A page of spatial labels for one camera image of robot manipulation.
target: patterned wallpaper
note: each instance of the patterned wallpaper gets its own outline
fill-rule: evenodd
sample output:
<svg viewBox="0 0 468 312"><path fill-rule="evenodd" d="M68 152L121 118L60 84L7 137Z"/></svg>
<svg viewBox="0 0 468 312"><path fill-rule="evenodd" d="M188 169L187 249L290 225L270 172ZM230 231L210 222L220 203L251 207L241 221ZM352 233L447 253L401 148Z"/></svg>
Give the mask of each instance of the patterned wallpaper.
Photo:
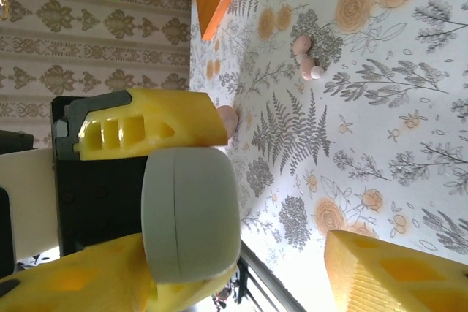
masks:
<svg viewBox="0 0 468 312"><path fill-rule="evenodd" d="M50 145L50 101L188 89L191 0L10 0L0 25L0 129Z"/></svg>

